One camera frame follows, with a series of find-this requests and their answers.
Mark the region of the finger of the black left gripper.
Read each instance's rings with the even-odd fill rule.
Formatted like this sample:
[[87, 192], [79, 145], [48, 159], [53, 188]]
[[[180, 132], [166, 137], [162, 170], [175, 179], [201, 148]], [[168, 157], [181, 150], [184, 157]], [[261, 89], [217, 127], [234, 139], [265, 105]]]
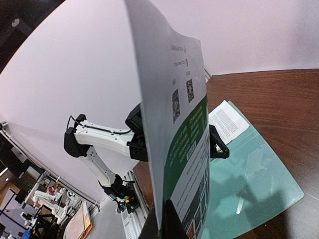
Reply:
[[209, 125], [209, 143], [211, 159], [227, 159], [230, 156], [228, 147], [222, 141], [216, 127], [213, 125]]

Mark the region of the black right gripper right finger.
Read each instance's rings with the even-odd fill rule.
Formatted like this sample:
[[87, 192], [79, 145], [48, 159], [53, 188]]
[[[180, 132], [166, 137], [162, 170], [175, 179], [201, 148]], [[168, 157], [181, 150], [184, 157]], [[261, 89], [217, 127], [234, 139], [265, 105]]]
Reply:
[[162, 238], [188, 239], [187, 234], [182, 226], [182, 223], [171, 200], [166, 200], [166, 202], [164, 203], [162, 219]]

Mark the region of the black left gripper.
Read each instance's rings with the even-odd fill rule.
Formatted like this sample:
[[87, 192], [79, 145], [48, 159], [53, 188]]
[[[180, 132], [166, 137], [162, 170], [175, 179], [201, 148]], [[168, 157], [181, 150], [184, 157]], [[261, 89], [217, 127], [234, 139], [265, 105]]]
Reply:
[[148, 162], [148, 154], [143, 130], [141, 107], [138, 104], [127, 116], [125, 124], [132, 130], [133, 138], [127, 142], [131, 159]]

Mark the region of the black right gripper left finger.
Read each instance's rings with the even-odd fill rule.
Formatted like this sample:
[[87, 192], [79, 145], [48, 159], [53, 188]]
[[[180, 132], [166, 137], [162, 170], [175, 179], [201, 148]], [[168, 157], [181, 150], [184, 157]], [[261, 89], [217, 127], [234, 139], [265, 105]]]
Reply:
[[142, 231], [138, 239], [157, 239], [158, 238], [158, 224], [156, 219], [155, 208], [149, 211], [148, 217], [144, 223]]

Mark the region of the white printed text sheets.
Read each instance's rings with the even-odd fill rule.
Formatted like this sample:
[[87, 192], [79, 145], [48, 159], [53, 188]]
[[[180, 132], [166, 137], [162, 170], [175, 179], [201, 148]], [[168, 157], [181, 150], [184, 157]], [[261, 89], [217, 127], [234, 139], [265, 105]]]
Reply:
[[209, 113], [208, 120], [224, 144], [236, 139], [249, 127], [248, 122], [225, 100]]

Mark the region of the teal file folder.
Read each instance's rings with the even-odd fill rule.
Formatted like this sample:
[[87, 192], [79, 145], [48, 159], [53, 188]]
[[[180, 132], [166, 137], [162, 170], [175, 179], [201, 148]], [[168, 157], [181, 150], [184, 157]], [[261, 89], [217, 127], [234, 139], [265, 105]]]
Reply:
[[276, 217], [304, 193], [256, 128], [228, 144], [230, 156], [210, 164], [203, 239], [233, 239]]

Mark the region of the colourful printed brochure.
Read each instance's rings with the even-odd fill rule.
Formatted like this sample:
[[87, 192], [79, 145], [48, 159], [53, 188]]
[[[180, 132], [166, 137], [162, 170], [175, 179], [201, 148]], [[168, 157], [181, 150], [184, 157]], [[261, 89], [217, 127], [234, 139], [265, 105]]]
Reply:
[[209, 199], [209, 123], [200, 41], [176, 32], [148, 0], [126, 1], [142, 96], [157, 223], [171, 200], [198, 239]]

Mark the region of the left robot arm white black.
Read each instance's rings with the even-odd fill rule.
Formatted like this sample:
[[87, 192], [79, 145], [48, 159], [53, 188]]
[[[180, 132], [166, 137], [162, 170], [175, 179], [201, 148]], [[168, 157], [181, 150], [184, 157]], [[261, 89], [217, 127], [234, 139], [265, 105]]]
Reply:
[[126, 118], [126, 129], [101, 126], [80, 114], [64, 134], [64, 149], [94, 174], [114, 201], [133, 202], [137, 195], [118, 171], [97, 153], [105, 148], [147, 162], [156, 202], [192, 197], [207, 179], [211, 159], [226, 159], [229, 149], [210, 124], [207, 100], [197, 103], [139, 103]]

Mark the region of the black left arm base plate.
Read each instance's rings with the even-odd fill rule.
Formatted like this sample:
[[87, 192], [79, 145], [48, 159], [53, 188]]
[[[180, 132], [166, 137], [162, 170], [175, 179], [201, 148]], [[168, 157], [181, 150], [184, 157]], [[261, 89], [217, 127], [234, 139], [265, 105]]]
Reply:
[[117, 203], [117, 214], [127, 211], [133, 213], [139, 206], [139, 201], [133, 188], [135, 181], [123, 180], [119, 175], [115, 175], [115, 181], [106, 187], [100, 184], [104, 192]]

